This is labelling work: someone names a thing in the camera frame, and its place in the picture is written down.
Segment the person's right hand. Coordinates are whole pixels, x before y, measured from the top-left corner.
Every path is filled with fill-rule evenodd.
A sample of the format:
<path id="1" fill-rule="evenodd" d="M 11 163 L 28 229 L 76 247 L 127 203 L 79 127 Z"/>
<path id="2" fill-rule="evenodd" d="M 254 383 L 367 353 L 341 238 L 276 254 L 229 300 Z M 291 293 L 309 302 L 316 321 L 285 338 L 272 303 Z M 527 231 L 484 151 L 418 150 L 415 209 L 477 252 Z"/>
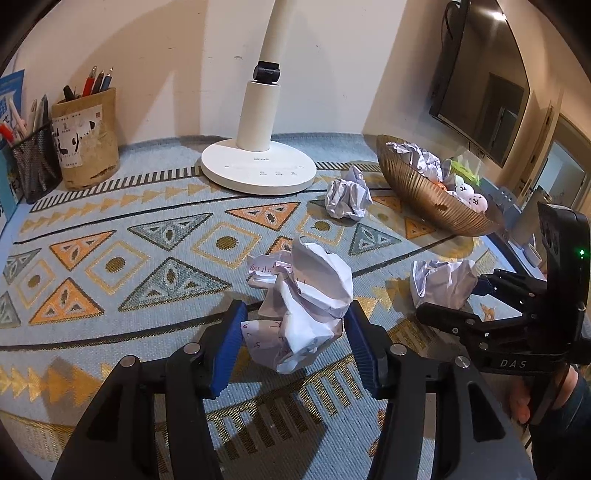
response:
<path id="1" fill-rule="evenodd" d="M 542 379 L 542 384 L 546 386 L 542 398 L 548 394 L 548 405 L 546 412 L 559 410 L 572 396 L 579 380 L 579 372 L 573 367 L 562 368 L 549 381 Z M 514 379 L 508 396 L 511 417 L 521 425 L 526 425 L 531 421 L 532 414 L 536 413 L 538 408 L 534 408 L 534 396 L 532 388 L 536 381 L 529 381 L 521 377 Z"/>

